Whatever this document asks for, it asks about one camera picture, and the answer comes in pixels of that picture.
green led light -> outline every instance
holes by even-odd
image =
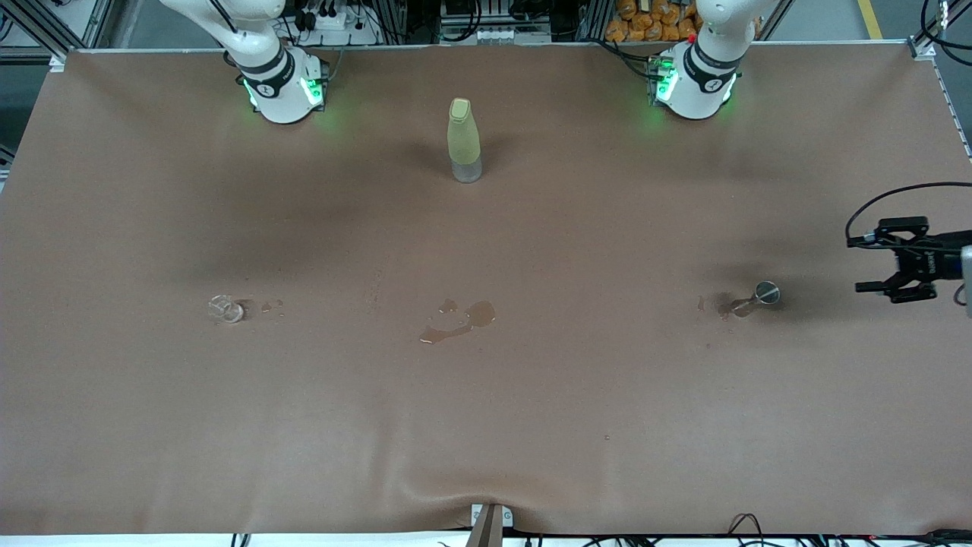
[[[316,80],[307,80],[306,78],[300,79],[300,86],[304,90],[304,94],[307,95],[307,100],[311,104],[321,103],[321,85],[317,83]]]
[[[246,93],[250,96],[250,104],[252,104],[254,108],[259,108],[259,106],[257,106],[257,98],[253,95],[253,88],[250,87],[250,83],[243,80],[243,87],[246,88]]]
[[[722,102],[729,100],[729,97],[732,96],[732,85],[735,83],[736,83],[736,75],[734,74],[732,80],[729,80],[729,83],[726,84],[726,94],[722,96]]]
[[[672,91],[675,90],[675,85],[677,83],[678,72],[673,68],[669,71],[668,76],[658,83],[658,93],[656,94],[656,98],[661,101],[667,101],[672,98]]]

table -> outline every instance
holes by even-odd
[[[700,123],[596,47],[354,51],[281,127],[218,55],[71,55],[0,200],[0,532],[447,529],[481,501],[561,533],[972,527],[955,284],[855,294],[892,256],[842,235],[972,176],[933,67],[743,67]],[[895,215],[968,229],[968,195],[855,230]],[[720,318],[762,279],[779,308]],[[224,293],[247,320],[207,317]],[[477,302],[495,321],[420,342]]]

black cable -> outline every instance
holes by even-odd
[[[732,532],[736,531],[739,525],[741,525],[746,519],[749,519],[749,521],[752,522],[752,524],[756,527],[756,533],[758,533],[759,537],[762,538],[763,527],[759,526],[759,519],[757,519],[752,513],[740,513],[739,515],[736,515],[733,518],[733,524],[729,527],[729,531],[726,533],[732,534]]]
[[[774,543],[772,541],[766,541],[765,539],[754,539],[752,541],[747,541],[746,543],[740,542],[740,547],[750,547],[750,545],[762,545],[764,547],[784,547],[779,543]]]
[[[247,547],[250,545],[250,534],[249,533],[235,533],[233,537],[229,540],[229,547],[236,547],[236,536],[240,536],[239,547]]]
[[[348,48],[347,46],[342,46],[341,51],[338,52],[337,61],[334,63],[334,69],[328,72],[328,78],[326,79],[327,83],[330,84],[331,82],[334,81],[334,78],[337,78],[337,69],[341,67],[341,59],[344,58],[344,50],[346,50],[347,48]]]
[[[7,26],[7,30],[4,30],[3,26],[6,23],[9,23],[9,25]],[[11,31],[13,30],[14,30],[14,22],[7,18],[7,14],[0,14],[0,33],[3,34],[2,36],[0,36],[0,42],[6,40],[7,37],[10,36]]]
[[[851,243],[851,225],[853,221],[857,220],[857,217],[861,215],[868,207],[883,200],[889,196],[894,196],[895,194],[901,194],[902,192],[911,192],[912,190],[920,190],[922,188],[939,188],[939,187],[957,187],[957,188],[972,188],[972,182],[925,182],[921,184],[913,184],[911,186],[902,186],[900,188],[895,188],[894,190],[888,190],[883,194],[871,198],[866,203],[861,205],[853,215],[848,219],[848,223],[844,226],[844,239],[847,240],[848,245],[851,247],[856,247],[860,249],[909,249],[915,251],[937,251],[941,250],[938,247],[923,247],[920,245],[868,245],[867,243]]]
[[[966,58],[962,58],[962,57],[956,55],[955,53],[953,53],[951,51],[951,49],[964,50],[964,51],[972,51],[972,45],[968,45],[968,44],[958,44],[956,42],[950,42],[948,40],[945,40],[944,38],[940,38],[940,37],[935,36],[934,34],[932,34],[932,31],[935,30],[934,29],[934,26],[928,26],[928,25],[929,24],[934,25],[934,22],[935,21],[932,21],[931,23],[926,23],[925,22],[927,20],[927,17],[928,17],[928,2],[929,2],[929,0],[924,0],[921,3],[921,32],[920,32],[920,36],[927,37],[928,40],[930,40],[933,44],[937,44],[939,47],[941,47],[942,53],[944,53],[951,60],[957,62],[958,64],[964,65],[964,66],[972,66],[972,60],[969,60],[969,59],[966,59]],[[952,21],[955,21],[956,19],[958,19],[959,17],[961,17],[961,15],[964,14],[965,11],[968,10],[970,6],[972,6],[972,4],[966,4],[964,7],[962,7],[962,9],[959,10],[957,14],[955,14],[954,16],[951,17]]]
[[[291,31],[291,22],[287,20],[284,16],[280,16],[280,20],[284,22],[287,27],[287,37],[290,39],[292,45],[296,45],[296,38],[294,38],[294,33]]]
[[[645,78],[646,80],[661,80],[662,79],[661,76],[658,76],[656,74],[647,74],[646,72],[641,72],[641,70],[639,70],[638,67],[636,67],[634,64],[632,64],[633,61],[648,63],[648,57],[646,57],[646,56],[633,55],[633,54],[628,54],[628,53],[622,52],[621,51],[621,48],[619,48],[616,43],[614,43],[614,46],[612,47],[609,42],[606,42],[604,40],[600,40],[598,38],[585,38],[582,41],[583,42],[592,42],[592,43],[597,44],[597,45],[601,46],[602,48],[608,50],[609,52],[611,52],[612,55],[615,55],[618,58],[620,58],[624,62],[625,66],[628,67],[628,70],[634,72],[635,74],[637,74],[638,76],[641,76],[642,78]]]
[[[397,43],[401,44],[401,41],[399,40],[399,38],[408,38],[408,35],[407,34],[403,34],[401,32],[396,32],[396,31],[388,28],[387,26],[385,26],[385,23],[383,23],[381,21],[381,18],[376,18],[375,16],[373,16],[371,14],[371,12],[369,10],[364,10],[364,12],[367,14],[367,17],[369,19],[371,19],[372,21],[374,21],[375,24],[378,25],[379,28],[381,28],[383,31],[387,32],[388,34],[394,36],[395,37],[395,41]]]
[[[236,29],[236,25],[233,24],[233,19],[229,18],[229,14],[226,12],[226,8],[223,7],[223,4],[220,2],[220,0],[209,0],[209,3],[214,8],[216,8],[217,12],[220,13],[220,17],[222,17],[223,20],[226,21],[226,25],[229,27],[229,30],[233,31],[233,34],[239,32]]]
[[[467,26],[466,30],[460,34],[458,38],[446,38],[445,36],[439,36],[439,41],[462,42],[467,40],[467,38],[470,38],[476,33],[477,30],[479,30],[479,24],[483,21],[483,7],[482,4],[479,3],[479,0],[470,0],[470,2],[472,2],[473,7],[472,10],[469,11],[469,25]]]
[[[927,26],[927,23],[925,23],[925,21],[928,20],[929,1],[930,0],[924,0],[921,3],[921,35],[926,36],[928,40],[931,40],[932,42],[938,44],[939,46],[943,46],[946,48],[954,48],[956,50],[967,50],[967,51],[972,50],[972,46],[968,44],[957,44],[955,42],[949,42],[948,40],[943,40],[931,33],[934,30],[934,27]]]
[[[969,305],[969,303],[968,303],[968,300],[969,300],[969,299],[968,299],[968,296],[966,296],[966,297],[965,297],[965,302],[962,302],[961,300],[959,300],[959,299],[958,299],[958,295],[959,295],[959,294],[960,294],[960,293],[961,293],[962,291],[964,291],[964,290],[965,290],[965,283],[962,283],[962,284],[961,284],[961,285],[959,285],[959,286],[958,286],[958,288],[957,288],[957,289],[955,290],[955,294],[953,294],[953,295],[952,295],[952,302],[955,302],[956,304],[958,304],[959,306],[962,306],[963,308],[965,308],[966,306],[968,306],[968,305]]]
[[[941,48],[942,48],[942,53],[944,53],[951,60],[957,62],[958,64],[964,65],[964,66],[972,66],[972,60],[963,59],[962,57],[960,57],[960,56],[952,53],[949,50],[949,48],[946,47],[946,46],[942,46]]]

floor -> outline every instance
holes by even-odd
[[[885,38],[904,38],[921,29],[921,0],[870,1]],[[958,23],[949,27],[948,39],[972,44],[972,14],[965,14]],[[966,54],[965,58],[972,60],[972,55]],[[936,55],[935,62],[952,98],[955,115],[964,128],[972,130],[972,66],[962,66],[941,52]]]
[[[115,48],[211,48],[213,39],[187,18],[158,0],[127,2],[133,21],[115,33]],[[78,4],[93,0],[74,0]],[[873,6],[871,28],[862,13]],[[773,36],[781,41],[835,41],[904,38],[919,29],[921,0],[797,0]],[[949,39],[972,42],[972,16],[949,30]],[[958,119],[972,128],[972,68],[938,55],[942,77],[950,91]],[[0,64],[0,143],[16,149],[43,82],[46,66]]]

